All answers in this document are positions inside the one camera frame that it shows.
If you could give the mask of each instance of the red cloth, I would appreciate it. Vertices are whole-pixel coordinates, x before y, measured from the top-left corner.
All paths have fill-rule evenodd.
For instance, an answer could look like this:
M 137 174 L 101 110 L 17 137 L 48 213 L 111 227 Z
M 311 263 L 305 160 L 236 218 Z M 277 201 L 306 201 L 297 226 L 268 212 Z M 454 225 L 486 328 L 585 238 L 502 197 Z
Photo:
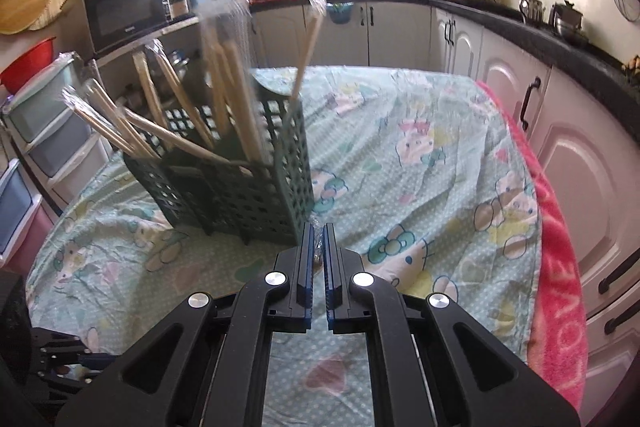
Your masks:
M 580 272 L 558 200 L 527 138 L 496 96 L 482 82 L 478 85 L 494 100 L 509 125 L 536 186 L 542 214 L 542 265 L 533 315 L 527 363 L 546 383 L 580 409 L 587 370 L 587 324 Z

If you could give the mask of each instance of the utensil holder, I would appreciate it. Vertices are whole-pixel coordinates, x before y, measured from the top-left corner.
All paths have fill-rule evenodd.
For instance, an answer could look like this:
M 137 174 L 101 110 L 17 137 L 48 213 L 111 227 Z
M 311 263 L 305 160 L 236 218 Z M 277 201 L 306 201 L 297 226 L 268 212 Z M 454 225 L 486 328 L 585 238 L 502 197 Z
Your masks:
M 247 162 L 233 132 L 218 140 L 215 149 L 229 163 L 203 160 L 178 148 L 167 152 L 148 134 L 147 142 L 161 159 L 124 155 L 124 160 L 174 227 L 233 233 L 245 244 L 261 239 L 298 245 L 314 204 L 302 102 L 294 102 L 289 111 L 285 95 L 258 82 L 255 91 L 266 121 L 271 164 Z M 200 113 L 218 137 L 209 106 L 201 107 Z M 202 144 L 184 110 L 168 110 L 166 116 L 170 130 Z

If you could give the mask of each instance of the black countertop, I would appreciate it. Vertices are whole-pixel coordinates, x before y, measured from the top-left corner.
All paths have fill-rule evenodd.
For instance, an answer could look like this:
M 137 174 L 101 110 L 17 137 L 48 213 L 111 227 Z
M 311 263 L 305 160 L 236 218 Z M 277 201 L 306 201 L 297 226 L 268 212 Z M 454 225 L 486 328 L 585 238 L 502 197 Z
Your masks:
M 484 26 L 538 60 L 576 80 L 616 117 L 640 144 L 640 91 L 620 70 L 621 63 L 588 44 L 577 48 L 553 34 L 550 26 L 524 25 L 520 12 L 485 0 L 327 0 L 327 2 L 408 2 L 441 8 Z M 307 4 L 308 0 L 269 0 L 252 4 L 251 11 Z

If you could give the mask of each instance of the black microwave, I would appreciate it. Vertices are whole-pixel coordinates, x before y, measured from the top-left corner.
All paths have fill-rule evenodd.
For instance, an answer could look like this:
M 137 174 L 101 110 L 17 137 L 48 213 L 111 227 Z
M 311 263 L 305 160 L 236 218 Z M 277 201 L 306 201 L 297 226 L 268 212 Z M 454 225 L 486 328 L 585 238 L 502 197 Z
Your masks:
M 151 33 L 170 20 L 169 0 L 67 0 L 65 44 L 89 60 Z

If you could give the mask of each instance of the black cabinet handle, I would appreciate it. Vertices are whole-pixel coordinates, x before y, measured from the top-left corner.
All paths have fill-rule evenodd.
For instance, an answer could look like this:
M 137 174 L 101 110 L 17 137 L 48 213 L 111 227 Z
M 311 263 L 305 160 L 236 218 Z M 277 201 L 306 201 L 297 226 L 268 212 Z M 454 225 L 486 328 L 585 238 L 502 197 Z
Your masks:
M 632 304 L 629 308 L 624 310 L 615 319 L 611 319 L 610 321 L 607 321 L 607 323 L 604 325 L 604 334 L 610 335 L 611 333 L 616 331 L 616 328 L 620 324 L 627 322 L 631 317 L 633 317 L 638 312 L 640 312 L 640 301 L 636 301 L 634 304 Z
M 520 124 L 522 126 L 522 130 L 526 131 L 529 128 L 529 122 L 524 119 L 525 113 L 527 112 L 527 107 L 529 107 L 529 99 L 531 97 L 531 91 L 534 89 L 540 89 L 542 85 L 542 80 L 537 76 L 536 79 L 529 84 L 527 87 L 527 92 L 524 95 L 524 100 L 522 101 L 522 109 L 520 110 Z
M 630 268 L 638 262 L 640 259 L 640 248 L 638 248 L 633 254 L 627 257 L 613 272 L 607 275 L 600 284 L 598 284 L 598 293 L 603 295 L 609 291 L 609 287 L 617 279 L 620 279 Z

